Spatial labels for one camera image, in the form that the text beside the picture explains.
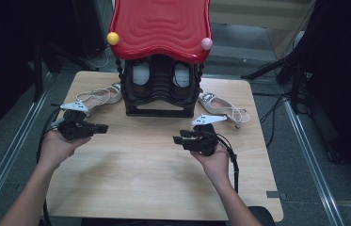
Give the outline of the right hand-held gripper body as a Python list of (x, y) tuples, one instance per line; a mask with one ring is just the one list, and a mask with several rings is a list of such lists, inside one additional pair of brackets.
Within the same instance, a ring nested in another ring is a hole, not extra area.
[(200, 115), (192, 120), (192, 137), (195, 138), (192, 145), (192, 152), (200, 152), (205, 156), (210, 156), (215, 152), (218, 138), (215, 132), (214, 123), (225, 121), (226, 116)]

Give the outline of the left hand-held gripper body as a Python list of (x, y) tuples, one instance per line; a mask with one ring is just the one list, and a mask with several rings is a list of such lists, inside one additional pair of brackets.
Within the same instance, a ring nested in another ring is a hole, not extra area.
[(56, 128), (67, 140), (92, 137), (97, 132), (97, 126), (85, 121), (88, 107), (82, 102), (63, 104), (60, 109), (63, 116), (56, 121)]

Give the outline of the white strappy sandal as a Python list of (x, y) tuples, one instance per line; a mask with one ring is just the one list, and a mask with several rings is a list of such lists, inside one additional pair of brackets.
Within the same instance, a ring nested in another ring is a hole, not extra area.
[(113, 83), (111, 86), (95, 89), (76, 95), (76, 101), (82, 103), (87, 109), (100, 105), (112, 105), (122, 98), (121, 85), (119, 82)]
[(228, 120), (235, 124), (236, 128), (250, 120), (250, 116), (244, 108), (238, 108), (212, 92), (201, 93), (199, 102), (207, 112), (213, 115), (226, 116)]

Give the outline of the black leather shoe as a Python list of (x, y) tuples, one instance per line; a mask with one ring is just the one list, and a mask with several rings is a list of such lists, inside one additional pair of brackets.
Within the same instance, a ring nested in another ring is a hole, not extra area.
[(151, 91), (151, 65), (146, 59), (131, 62), (131, 86), (139, 97), (146, 97)]
[(190, 90), (190, 67), (188, 64), (176, 62), (172, 73), (173, 93), (177, 98), (183, 98)]

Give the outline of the red and black shoe rack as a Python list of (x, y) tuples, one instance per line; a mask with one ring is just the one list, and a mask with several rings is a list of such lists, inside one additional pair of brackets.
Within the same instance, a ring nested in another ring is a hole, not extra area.
[[(204, 61), (213, 46), (210, 0), (115, 0), (107, 41), (116, 58), (121, 92), (129, 116), (191, 118), (199, 97)], [(131, 62), (151, 65), (151, 91), (136, 96)], [(172, 67), (190, 67), (190, 90), (177, 98)]]

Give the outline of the person's right hand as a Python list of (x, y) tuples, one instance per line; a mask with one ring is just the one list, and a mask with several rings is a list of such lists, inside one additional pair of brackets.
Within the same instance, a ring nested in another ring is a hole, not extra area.
[(203, 170), (214, 186), (229, 185), (229, 155), (220, 145), (215, 148), (212, 155), (190, 153), (203, 167)]

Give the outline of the person's left hand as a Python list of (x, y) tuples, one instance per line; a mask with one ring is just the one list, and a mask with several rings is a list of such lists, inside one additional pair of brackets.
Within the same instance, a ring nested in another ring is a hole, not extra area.
[(72, 156), (78, 147), (90, 140), (91, 137), (67, 140), (58, 131), (50, 131), (44, 136), (41, 145), (39, 165), (55, 170), (64, 160)]

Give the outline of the grey tape strip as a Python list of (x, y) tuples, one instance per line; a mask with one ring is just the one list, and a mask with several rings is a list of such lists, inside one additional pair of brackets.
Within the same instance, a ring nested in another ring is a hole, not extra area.
[(267, 191), (266, 192), (266, 197), (267, 198), (278, 198), (280, 200), (287, 200), (287, 195), (285, 192), (280, 192), (280, 191)]

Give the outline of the black curtain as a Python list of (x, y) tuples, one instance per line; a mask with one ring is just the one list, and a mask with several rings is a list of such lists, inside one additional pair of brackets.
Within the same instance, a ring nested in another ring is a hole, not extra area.
[(104, 49), (98, 0), (0, 0), (0, 121), (34, 86), (34, 49), (52, 42), (80, 67)]
[(351, 164), (351, 0), (316, 0), (289, 62), (311, 74), (306, 85), (329, 120), (327, 144)]

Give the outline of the black tripod stand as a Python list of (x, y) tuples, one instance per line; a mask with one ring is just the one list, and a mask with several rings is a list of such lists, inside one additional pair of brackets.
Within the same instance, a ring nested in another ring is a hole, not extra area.
[(267, 66), (263, 66), (258, 71), (248, 74), (242, 75), (242, 79), (252, 80), (258, 78), (266, 73), (272, 72), (275, 69), (280, 68), (278, 75), (276, 76), (277, 83), (284, 87), (289, 82), (292, 82), (291, 85), (291, 108), (296, 114), (301, 114), (301, 111), (298, 109), (299, 103), (299, 90), (302, 85), (302, 77), (304, 75), (302, 60), (297, 54), (289, 54), (273, 63), (268, 64)]

